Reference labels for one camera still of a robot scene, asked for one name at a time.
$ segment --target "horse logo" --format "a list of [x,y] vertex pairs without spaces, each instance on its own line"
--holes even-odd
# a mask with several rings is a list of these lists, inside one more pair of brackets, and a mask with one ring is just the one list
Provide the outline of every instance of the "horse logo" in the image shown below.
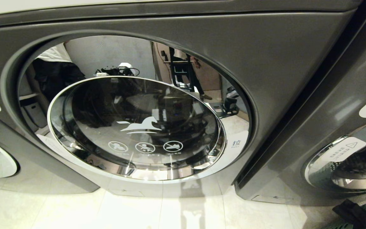
[[[121,131],[137,130],[137,129],[162,130],[162,129],[159,129],[159,128],[156,128],[156,127],[153,126],[152,123],[157,123],[157,120],[153,116],[145,118],[142,123],[130,123],[130,122],[127,122],[127,121],[118,121],[117,123],[119,123],[119,124],[129,124],[129,126],[127,128],[121,129]],[[138,134],[138,133],[156,133],[156,132],[152,132],[152,131],[128,132],[128,134]]]

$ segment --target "warning sticker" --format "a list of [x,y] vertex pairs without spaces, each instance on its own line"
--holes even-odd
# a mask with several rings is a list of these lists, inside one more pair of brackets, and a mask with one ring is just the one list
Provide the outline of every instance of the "warning sticker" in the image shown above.
[[365,145],[366,142],[358,138],[348,137],[325,152],[321,159],[324,161],[342,162]]

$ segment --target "white tile floor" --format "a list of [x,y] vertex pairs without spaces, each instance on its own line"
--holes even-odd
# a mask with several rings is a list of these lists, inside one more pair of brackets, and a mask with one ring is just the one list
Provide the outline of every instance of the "white tile floor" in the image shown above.
[[0,190],[0,229],[312,229],[300,207],[223,196],[141,198],[90,194],[42,195]]

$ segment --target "circular icon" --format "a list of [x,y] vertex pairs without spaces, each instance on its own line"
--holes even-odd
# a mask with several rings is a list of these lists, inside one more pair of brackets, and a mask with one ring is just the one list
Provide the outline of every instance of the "circular icon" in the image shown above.
[[126,146],[124,143],[122,142],[117,142],[117,141],[111,141],[108,142],[108,146],[118,152],[126,152],[128,151],[128,146]]
[[155,146],[148,142],[139,142],[135,145],[135,149],[141,153],[150,154],[155,151]]
[[168,151],[168,152],[178,152],[181,149],[183,149],[183,143],[178,142],[178,141],[166,142],[163,145],[163,149]]

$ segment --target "gray washing machine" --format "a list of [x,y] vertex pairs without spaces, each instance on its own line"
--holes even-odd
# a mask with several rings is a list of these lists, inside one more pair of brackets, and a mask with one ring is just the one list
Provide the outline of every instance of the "gray washing machine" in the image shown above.
[[240,197],[304,206],[366,201],[366,23],[353,37],[241,173]]
[[0,189],[34,194],[79,194],[98,188],[0,121]]
[[[134,1],[9,13],[2,7],[0,120],[114,194],[218,195],[289,109],[359,4]],[[49,84],[41,74],[53,69],[41,71],[39,55],[62,43],[67,64],[83,76]]]

